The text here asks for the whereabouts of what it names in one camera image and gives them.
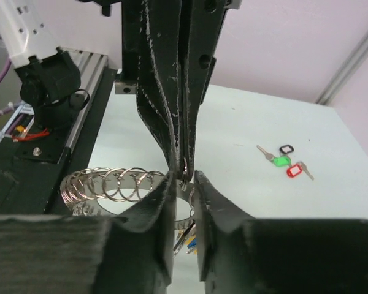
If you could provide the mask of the right aluminium frame post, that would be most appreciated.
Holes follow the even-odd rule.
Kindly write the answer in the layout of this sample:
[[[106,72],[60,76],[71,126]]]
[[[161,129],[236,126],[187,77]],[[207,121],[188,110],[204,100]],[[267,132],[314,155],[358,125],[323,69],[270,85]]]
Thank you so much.
[[[315,103],[318,105],[329,105],[367,58],[368,31],[333,75]]]

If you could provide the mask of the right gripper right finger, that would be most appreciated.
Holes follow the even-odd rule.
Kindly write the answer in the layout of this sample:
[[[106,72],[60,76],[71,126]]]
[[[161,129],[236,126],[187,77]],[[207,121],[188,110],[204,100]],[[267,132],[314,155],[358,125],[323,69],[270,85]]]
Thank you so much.
[[[368,293],[367,219],[262,219],[194,174],[206,293]]]

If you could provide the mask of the metal disc with keyrings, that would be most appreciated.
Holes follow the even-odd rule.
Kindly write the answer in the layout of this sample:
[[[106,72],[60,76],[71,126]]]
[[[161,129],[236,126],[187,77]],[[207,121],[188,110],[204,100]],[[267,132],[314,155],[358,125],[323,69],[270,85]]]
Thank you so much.
[[[163,178],[164,173],[160,171],[140,167],[86,168],[64,177],[59,192],[74,216],[115,216],[116,213],[103,208],[100,201],[133,205],[155,190]],[[193,183],[179,181],[178,187],[177,197],[194,210]]]

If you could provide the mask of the front aluminium crossbar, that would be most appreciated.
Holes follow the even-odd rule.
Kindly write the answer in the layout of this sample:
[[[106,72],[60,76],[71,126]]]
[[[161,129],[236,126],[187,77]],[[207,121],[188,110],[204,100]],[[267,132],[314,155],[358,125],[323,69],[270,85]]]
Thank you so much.
[[[63,49],[69,52],[74,64],[79,68],[82,84],[89,82],[97,69],[107,64],[107,55],[73,48]]]

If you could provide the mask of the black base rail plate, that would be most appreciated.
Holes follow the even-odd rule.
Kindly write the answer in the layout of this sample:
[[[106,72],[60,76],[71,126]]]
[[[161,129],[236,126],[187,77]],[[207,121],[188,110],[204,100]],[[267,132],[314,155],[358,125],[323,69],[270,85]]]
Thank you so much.
[[[73,151],[65,150],[58,164],[23,160],[16,146],[0,143],[0,214],[70,215],[59,186],[68,174],[87,168],[116,76],[106,67]]]

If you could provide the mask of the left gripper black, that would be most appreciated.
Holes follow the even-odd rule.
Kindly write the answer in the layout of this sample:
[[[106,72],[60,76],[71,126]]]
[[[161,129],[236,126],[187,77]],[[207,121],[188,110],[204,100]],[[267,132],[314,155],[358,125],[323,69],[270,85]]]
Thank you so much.
[[[194,172],[197,116],[216,62],[223,21],[228,10],[240,9],[242,2],[120,3],[122,69],[116,75],[115,92],[134,94],[138,78],[139,115],[161,148],[169,171],[189,181]]]

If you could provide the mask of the key with black tag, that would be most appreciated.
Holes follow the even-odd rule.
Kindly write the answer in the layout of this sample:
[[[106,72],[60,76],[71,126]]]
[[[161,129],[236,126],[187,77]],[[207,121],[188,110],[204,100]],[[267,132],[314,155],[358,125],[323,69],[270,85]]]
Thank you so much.
[[[279,147],[279,152],[281,155],[288,155],[290,153],[294,152],[294,147],[287,144],[287,145],[283,145],[281,147]]]

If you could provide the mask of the key with red tag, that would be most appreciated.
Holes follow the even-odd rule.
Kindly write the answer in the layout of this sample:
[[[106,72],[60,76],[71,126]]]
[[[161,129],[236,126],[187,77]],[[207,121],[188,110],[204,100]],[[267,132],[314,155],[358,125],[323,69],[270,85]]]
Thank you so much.
[[[286,171],[286,174],[290,178],[295,178],[301,173],[305,173],[312,181],[315,179],[313,175],[309,172],[307,165],[302,161],[290,166]]]

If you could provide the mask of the key with light-green tag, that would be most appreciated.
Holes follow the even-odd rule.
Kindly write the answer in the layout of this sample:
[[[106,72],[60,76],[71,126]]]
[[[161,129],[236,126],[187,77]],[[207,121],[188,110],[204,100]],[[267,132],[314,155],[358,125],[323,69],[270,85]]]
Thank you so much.
[[[264,157],[276,167],[287,167],[291,165],[291,159],[287,155],[274,156],[272,153],[267,152],[265,149],[256,146],[263,154]]]

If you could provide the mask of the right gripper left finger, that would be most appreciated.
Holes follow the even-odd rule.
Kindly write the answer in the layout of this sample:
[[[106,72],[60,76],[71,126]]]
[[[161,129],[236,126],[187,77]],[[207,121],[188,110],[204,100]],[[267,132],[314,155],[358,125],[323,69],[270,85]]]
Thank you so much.
[[[165,293],[172,173],[119,216],[0,215],[0,293]]]

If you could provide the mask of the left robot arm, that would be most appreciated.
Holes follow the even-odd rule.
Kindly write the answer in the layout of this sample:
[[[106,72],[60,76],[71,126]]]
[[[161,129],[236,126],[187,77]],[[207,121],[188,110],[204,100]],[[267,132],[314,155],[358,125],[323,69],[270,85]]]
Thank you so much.
[[[122,40],[137,80],[143,122],[182,181],[194,172],[196,123],[230,9],[240,1],[123,1]],[[70,119],[67,105],[80,71],[53,38],[31,1],[0,1],[0,35],[22,82],[21,97],[53,128]]]

